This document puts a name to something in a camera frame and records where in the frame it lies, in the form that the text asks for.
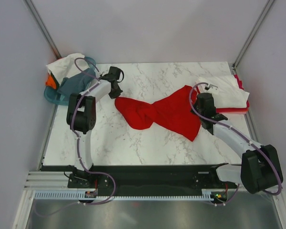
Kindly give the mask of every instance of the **white table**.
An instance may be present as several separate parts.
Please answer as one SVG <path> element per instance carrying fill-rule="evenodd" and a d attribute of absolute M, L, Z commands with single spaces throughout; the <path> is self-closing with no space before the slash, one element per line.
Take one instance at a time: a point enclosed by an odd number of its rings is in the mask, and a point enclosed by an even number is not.
<path fill-rule="evenodd" d="M 121 96 L 148 103 L 163 99 L 184 85 L 193 86 L 199 76 L 231 74 L 226 62 L 98 64 L 107 73 L 117 66 L 125 73 Z M 66 123 L 67 107 L 59 106 L 46 148 L 44 166 L 74 165 L 75 141 Z M 223 141 L 200 128 L 191 142 L 157 124 L 134 130 L 105 96 L 96 105 L 97 122 L 91 151 L 95 165 L 180 165 L 240 163 L 239 156 Z M 227 114 L 233 126 L 249 131 L 242 114 Z"/>

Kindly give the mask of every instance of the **folded red cloth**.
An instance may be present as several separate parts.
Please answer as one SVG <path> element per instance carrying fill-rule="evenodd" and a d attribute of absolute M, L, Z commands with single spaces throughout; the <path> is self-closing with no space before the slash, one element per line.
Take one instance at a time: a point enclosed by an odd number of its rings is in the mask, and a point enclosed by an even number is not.
<path fill-rule="evenodd" d="M 118 97 L 114 104 L 133 129 L 144 130 L 155 122 L 194 141 L 201 123 L 199 117 L 191 113 L 189 103 L 191 88 L 186 85 L 153 104 L 124 97 Z M 196 91 L 192 95 L 192 101 L 195 100 Z"/>

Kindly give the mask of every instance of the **folded white cloth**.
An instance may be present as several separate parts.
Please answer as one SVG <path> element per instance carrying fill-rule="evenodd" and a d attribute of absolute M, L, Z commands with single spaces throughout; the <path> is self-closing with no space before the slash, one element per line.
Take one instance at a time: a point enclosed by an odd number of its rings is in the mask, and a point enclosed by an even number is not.
<path fill-rule="evenodd" d="M 198 86 L 200 92 L 211 93 L 214 98 L 216 108 L 245 108 L 249 93 L 240 89 L 237 80 L 233 75 L 199 77 L 198 82 L 206 82 L 205 85 Z"/>
<path fill-rule="evenodd" d="M 85 56 L 81 53 L 73 53 L 69 56 L 61 58 L 53 63 L 47 65 L 48 73 L 52 73 L 59 84 L 62 83 L 62 80 L 67 77 L 71 78 L 79 74 L 81 71 L 74 64 L 74 60 L 78 57 L 84 58 Z M 89 68 L 85 60 L 77 60 L 77 65 L 83 71 Z"/>

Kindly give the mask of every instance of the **white wall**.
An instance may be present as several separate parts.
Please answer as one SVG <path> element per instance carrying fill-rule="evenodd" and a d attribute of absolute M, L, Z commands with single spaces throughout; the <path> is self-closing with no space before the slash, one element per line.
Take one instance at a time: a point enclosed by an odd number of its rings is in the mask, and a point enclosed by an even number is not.
<path fill-rule="evenodd" d="M 286 190 L 286 0 L 276 1 L 237 71 L 258 137 L 277 148 Z"/>
<path fill-rule="evenodd" d="M 22 0 L 0 0 L 0 229 L 12 226 L 35 169 L 52 106 L 43 98 L 54 56 Z"/>
<path fill-rule="evenodd" d="M 234 62 L 267 0 L 32 0 L 62 56 Z"/>

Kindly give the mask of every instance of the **gray floor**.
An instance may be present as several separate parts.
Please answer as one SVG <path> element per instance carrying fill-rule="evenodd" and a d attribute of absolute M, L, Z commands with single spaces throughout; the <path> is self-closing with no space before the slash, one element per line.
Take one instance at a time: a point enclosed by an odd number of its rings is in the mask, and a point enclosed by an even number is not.
<path fill-rule="evenodd" d="M 71 201 L 38 200 L 36 210 L 51 213 Z M 239 192 L 225 207 L 197 201 L 112 201 L 74 205 L 53 216 L 29 219 L 32 229 L 281 229 L 272 198 Z"/>

